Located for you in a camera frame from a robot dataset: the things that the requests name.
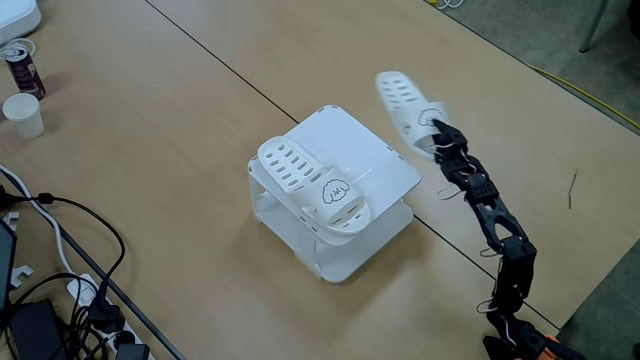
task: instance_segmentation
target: white cable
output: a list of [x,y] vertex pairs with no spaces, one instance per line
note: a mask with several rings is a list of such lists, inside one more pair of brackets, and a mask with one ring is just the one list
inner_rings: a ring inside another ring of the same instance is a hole
[[[22,179],[20,179],[20,177],[18,177],[18,175],[16,175],[13,171],[9,170],[2,164],[0,164],[0,171],[2,171],[2,173],[6,177],[12,178],[15,182],[18,183],[18,185],[20,185],[20,189],[24,193],[24,197],[32,197],[29,189],[27,188],[27,185],[25,185],[25,183],[22,181]],[[58,247],[58,255],[60,255],[60,261],[62,261],[62,265],[64,265],[64,268],[67,272],[75,274],[75,272],[71,269],[71,266],[69,266],[69,262],[64,255],[64,248],[62,247],[62,235],[60,233],[60,226],[58,225],[58,222],[42,206],[40,206],[37,201],[31,200],[29,202],[31,203],[31,206],[33,206],[33,208],[36,209],[36,211],[39,212],[45,219],[47,219],[47,221],[49,221],[49,223],[53,226],[53,231],[56,233],[56,246]]]
[[480,306],[482,306],[484,304],[487,304],[487,303],[490,303],[492,301],[493,301],[493,297],[491,297],[489,299],[486,299],[486,300],[480,301],[480,303],[478,305],[476,305],[476,311],[479,312],[480,314],[488,314],[488,313],[490,313],[492,311],[498,310],[498,308],[495,308],[495,307],[494,308],[487,307],[486,309],[482,309],[482,310],[480,309]]
[[507,339],[509,339],[509,341],[511,341],[513,346],[518,346],[518,345],[516,345],[516,342],[513,341],[511,336],[509,336],[509,323],[507,322],[507,319],[505,319],[504,316],[502,316],[502,315],[500,315],[500,317],[502,318],[502,320],[504,320],[504,333],[505,333],[505,335],[507,335]]
[[[31,45],[31,49],[22,43],[27,43]],[[3,47],[0,47],[0,59],[6,60],[11,56],[16,56],[19,54],[20,50],[24,50],[29,53],[29,55],[33,56],[36,53],[36,44],[25,38],[17,38],[9,41]]]
[[455,9],[455,8],[459,8],[459,7],[460,7],[460,5],[462,5],[462,3],[463,3],[463,2],[464,2],[464,0],[460,0],[460,1],[458,1],[458,3],[457,3],[457,4],[453,4],[453,5],[452,5],[452,4],[451,4],[451,3],[452,3],[452,0],[443,0],[443,4],[442,4],[442,5],[440,5],[440,6],[436,6],[436,8],[437,8],[438,10],[444,10],[444,9],[446,9],[446,8]]
[[487,255],[487,251],[493,251],[493,249],[492,248],[486,248],[486,249],[480,250],[480,256],[482,256],[482,257],[494,257],[494,256],[500,255],[497,252],[493,252],[492,254]]
[[433,147],[437,147],[438,149],[446,149],[446,148],[450,148],[453,145],[455,145],[456,143],[451,143],[451,144],[447,144],[447,145],[437,145],[437,144],[433,144],[431,146]]
[[449,183],[449,185],[448,185],[448,186],[445,186],[445,187],[443,187],[443,188],[440,188],[440,190],[436,191],[436,198],[437,198],[438,200],[451,200],[451,199],[453,199],[454,197],[458,196],[458,194],[462,193],[462,190],[458,189],[458,191],[456,191],[456,192],[454,192],[454,193],[452,193],[452,194],[449,194],[449,195],[442,195],[442,192],[443,192],[443,191],[445,191],[445,190],[447,190],[447,189],[449,189],[449,188],[453,188],[454,186],[455,186],[454,184]]
[[[460,154],[462,154],[462,157],[464,158],[464,160],[465,160],[465,161],[467,162],[467,164],[468,164],[468,165],[473,169],[473,174],[477,173],[477,172],[478,172],[478,168],[477,168],[477,167],[475,167],[475,166],[471,163],[471,161],[469,161],[469,158],[467,157],[467,154],[465,154],[465,153],[464,153],[464,150],[460,149]],[[466,175],[466,176],[470,176],[470,175],[471,175],[471,174],[464,173],[464,172],[462,172],[462,171],[460,171],[460,173],[461,173],[462,175]]]

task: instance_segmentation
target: white plastic shelf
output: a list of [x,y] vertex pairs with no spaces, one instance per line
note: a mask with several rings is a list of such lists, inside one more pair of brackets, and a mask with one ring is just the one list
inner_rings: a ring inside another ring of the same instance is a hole
[[324,106],[285,134],[315,159],[340,169],[365,195],[371,222],[351,236],[313,223],[257,157],[249,161],[253,212],[317,276],[342,282],[390,242],[413,218],[402,198],[418,171],[341,108]]

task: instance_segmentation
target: yellow cable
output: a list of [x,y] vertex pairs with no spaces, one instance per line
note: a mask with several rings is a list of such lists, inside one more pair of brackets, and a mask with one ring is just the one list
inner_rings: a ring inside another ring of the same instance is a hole
[[592,100],[592,101],[594,101],[594,102],[598,103],[599,105],[601,105],[601,106],[605,107],[607,110],[609,110],[609,111],[611,111],[612,113],[614,113],[614,114],[618,115],[621,119],[623,119],[624,121],[626,121],[626,122],[628,122],[629,124],[633,125],[636,129],[640,130],[640,125],[638,125],[638,123],[637,123],[637,122],[635,122],[635,121],[631,120],[631,119],[630,119],[628,116],[626,116],[625,114],[623,114],[623,113],[621,113],[620,111],[618,111],[618,110],[614,109],[614,108],[613,108],[613,106],[611,106],[611,105],[609,105],[609,104],[605,103],[604,101],[602,101],[602,100],[598,99],[597,97],[595,97],[595,96],[593,96],[593,95],[589,94],[588,92],[586,92],[586,91],[584,91],[584,90],[580,89],[579,87],[577,87],[577,86],[573,85],[572,83],[568,82],[568,81],[567,81],[567,80],[565,80],[565,79],[562,79],[562,78],[560,78],[560,77],[558,77],[558,76],[556,76],[556,75],[553,75],[552,73],[550,73],[550,72],[548,72],[548,71],[546,71],[546,70],[543,70],[543,69],[541,69],[541,68],[539,68],[539,67],[537,67],[537,66],[533,66],[533,65],[529,65],[529,64],[527,64],[527,65],[528,65],[530,68],[532,68],[533,70],[537,71],[538,73],[540,73],[540,74],[542,74],[542,75],[544,75],[544,76],[546,76],[546,77],[548,77],[548,78],[550,78],[550,79],[553,79],[553,80],[555,80],[555,81],[557,81],[557,82],[559,82],[559,83],[561,83],[561,84],[563,84],[563,85],[566,85],[566,86],[568,86],[568,87],[572,88],[573,90],[575,90],[575,91],[579,92],[580,94],[582,94],[582,95],[584,95],[584,96],[588,97],[590,100]]

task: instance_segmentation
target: white paper cup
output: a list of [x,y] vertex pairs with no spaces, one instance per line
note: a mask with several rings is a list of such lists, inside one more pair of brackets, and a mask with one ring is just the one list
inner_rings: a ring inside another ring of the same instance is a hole
[[31,94],[20,93],[11,96],[2,105],[2,112],[25,138],[34,138],[44,131],[40,102]]

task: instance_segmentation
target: table leg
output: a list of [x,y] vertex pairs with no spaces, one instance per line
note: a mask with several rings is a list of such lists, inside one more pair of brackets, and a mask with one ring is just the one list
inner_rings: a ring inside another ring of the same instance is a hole
[[587,38],[584,39],[582,46],[580,47],[580,52],[585,53],[591,47],[591,39],[593,39],[593,34],[595,34],[598,25],[600,24],[600,20],[602,20],[602,15],[604,14],[605,9],[607,8],[607,4],[609,4],[609,0],[602,0],[600,3],[600,8],[598,9],[598,13],[593,18],[593,23],[591,24],[591,28],[587,33]]

